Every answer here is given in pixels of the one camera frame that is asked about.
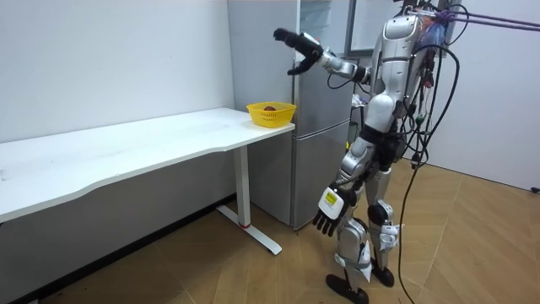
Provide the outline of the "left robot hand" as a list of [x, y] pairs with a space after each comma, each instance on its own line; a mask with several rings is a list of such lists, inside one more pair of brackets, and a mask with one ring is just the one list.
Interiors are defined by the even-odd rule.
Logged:
[[332, 237], [346, 212], [356, 206], [357, 200], [354, 190], [333, 182], [323, 191], [312, 224], [323, 235]]

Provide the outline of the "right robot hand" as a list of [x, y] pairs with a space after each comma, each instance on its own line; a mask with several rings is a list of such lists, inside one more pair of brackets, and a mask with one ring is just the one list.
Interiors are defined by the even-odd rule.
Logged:
[[305, 32], [297, 34], [284, 28], [277, 28], [273, 32], [273, 38], [275, 41], [282, 41], [286, 46], [304, 56], [304, 59], [298, 65], [287, 71], [289, 76], [307, 72], [320, 60], [324, 53], [321, 44]]

